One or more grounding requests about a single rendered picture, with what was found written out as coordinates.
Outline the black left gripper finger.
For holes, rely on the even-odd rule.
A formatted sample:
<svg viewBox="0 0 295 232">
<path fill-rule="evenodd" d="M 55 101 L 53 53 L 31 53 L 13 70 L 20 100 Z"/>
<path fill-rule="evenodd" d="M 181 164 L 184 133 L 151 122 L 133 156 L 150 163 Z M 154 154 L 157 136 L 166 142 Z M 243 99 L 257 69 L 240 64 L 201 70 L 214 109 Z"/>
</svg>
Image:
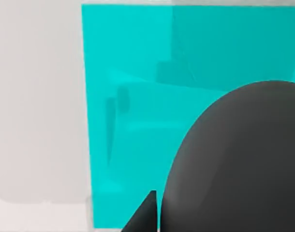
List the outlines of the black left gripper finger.
<svg viewBox="0 0 295 232">
<path fill-rule="evenodd" d="M 157 232 L 157 192 L 151 190 L 121 232 Z"/>
</svg>

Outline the dark grey rounded object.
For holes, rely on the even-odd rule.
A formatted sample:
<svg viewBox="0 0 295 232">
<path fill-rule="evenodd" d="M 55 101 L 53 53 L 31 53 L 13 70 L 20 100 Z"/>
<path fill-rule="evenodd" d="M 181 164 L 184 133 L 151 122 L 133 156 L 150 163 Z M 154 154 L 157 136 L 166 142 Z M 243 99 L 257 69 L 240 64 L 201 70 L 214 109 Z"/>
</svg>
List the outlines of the dark grey rounded object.
<svg viewBox="0 0 295 232">
<path fill-rule="evenodd" d="M 172 164 L 160 232 L 295 232 L 295 83 L 245 85 L 200 115 Z"/>
</svg>

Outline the turquoise flat mat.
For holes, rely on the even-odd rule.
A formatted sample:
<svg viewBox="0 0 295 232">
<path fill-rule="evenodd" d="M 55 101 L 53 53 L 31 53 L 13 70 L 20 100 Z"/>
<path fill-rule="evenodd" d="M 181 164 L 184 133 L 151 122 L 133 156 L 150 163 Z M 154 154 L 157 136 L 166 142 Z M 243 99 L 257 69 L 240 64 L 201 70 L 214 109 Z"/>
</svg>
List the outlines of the turquoise flat mat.
<svg viewBox="0 0 295 232">
<path fill-rule="evenodd" d="M 82 5 L 92 224 L 120 229 L 162 197 L 181 141 L 216 99 L 295 82 L 295 5 Z"/>
</svg>

